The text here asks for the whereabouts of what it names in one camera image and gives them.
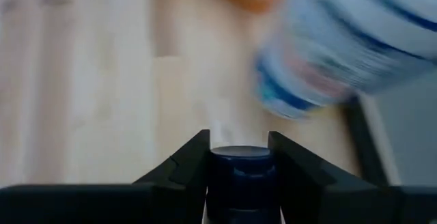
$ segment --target light wood table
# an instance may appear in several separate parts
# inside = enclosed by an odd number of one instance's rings
[[[264,111],[252,60],[274,25],[224,0],[0,0],[0,186],[132,182],[198,130],[278,130],[358,174],[336,107]]]

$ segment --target gray surface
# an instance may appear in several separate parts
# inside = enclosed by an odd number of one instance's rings
[[[437,72],[373,99],[393,154],[381,156],[392,157],[400,183],[437,185]]]

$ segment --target black holder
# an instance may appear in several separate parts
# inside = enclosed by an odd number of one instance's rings
[[[431,223],[437,188],[376,186],[270,132],[285,223]],[[0,223],[202,222],[210,131],[134,182],[120,185],[23,185],[0,191]]]

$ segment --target wooden surface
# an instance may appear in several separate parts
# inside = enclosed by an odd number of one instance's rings
[[[252,59],[277,16],[224,0],[0,0],[0,186],[132,182],[199,129],[278,130],[358,173],[339,111],[265,112]]]

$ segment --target dark blue bottle cap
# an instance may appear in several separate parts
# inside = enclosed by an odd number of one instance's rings
[[[250,223],[280,220],[277,169],[272,152],[255,146],[211,150],[208,217],[217,223],[240,219]]]

